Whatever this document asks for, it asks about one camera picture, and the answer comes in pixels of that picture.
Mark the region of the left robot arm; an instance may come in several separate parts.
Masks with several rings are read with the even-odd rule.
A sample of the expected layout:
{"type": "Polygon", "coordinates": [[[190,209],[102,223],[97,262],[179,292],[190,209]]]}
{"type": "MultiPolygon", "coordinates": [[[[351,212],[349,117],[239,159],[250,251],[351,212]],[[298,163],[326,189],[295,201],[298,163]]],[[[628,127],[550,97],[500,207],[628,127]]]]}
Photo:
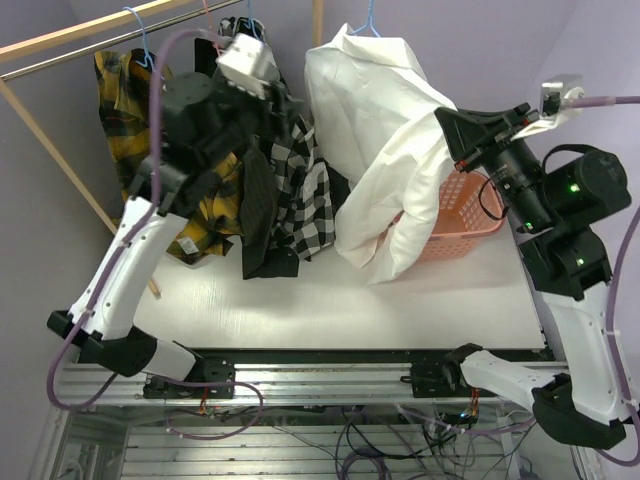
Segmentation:
{"type": "Polygon", "coordinates": [[[140,330],[134,316],[148,280],[213,182],[215,167],[254,136],[289,133],[301,103],[279,80],[181,74],[150,83],[150,154],[130,184],[116,236],[81,297],[48,328],[92,362],[131,377],[168,378],[182,397],[203,387],[200,358],[140,330]]]}

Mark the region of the blue wire hanger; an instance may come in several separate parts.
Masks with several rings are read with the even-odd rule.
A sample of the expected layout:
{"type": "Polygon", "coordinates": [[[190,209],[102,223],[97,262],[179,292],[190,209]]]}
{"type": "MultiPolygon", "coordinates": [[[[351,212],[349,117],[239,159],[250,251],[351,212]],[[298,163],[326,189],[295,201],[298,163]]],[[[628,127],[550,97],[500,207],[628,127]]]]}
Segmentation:
{"type": "Polygon", "coordinates": [[[367,5],[367,16],[364,24],[358,28],[352,29],[352,35],[370,32],[374,37],[380,38],[381,34],[375,26],[375,0],[369,0],[367,5]]]}

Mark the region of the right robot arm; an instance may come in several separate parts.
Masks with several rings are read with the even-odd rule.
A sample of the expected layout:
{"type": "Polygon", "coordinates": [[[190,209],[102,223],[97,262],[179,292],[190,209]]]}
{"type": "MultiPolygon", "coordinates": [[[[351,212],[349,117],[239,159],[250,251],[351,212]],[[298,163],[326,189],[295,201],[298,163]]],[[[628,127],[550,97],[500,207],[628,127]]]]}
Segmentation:
{"type": "Polygon", "coordinates": [[[538,117],[525,104],[500,113],[440,107],[435,115],[455,169],[485,170],[505,212],[527,235],[522,260],[552,312],[568,363],[565,373],[541,373],[470,343],[446,356],[442,387],[455,396],[477,388],[508,399],[559,443],[613,448],[639,409],[613,346],[611,314],[603,305],[614,291],[614,274],[592,226],[631,203],[620,160],[570,144],[573,159],[549,170],[523,138],[538,117]]]}

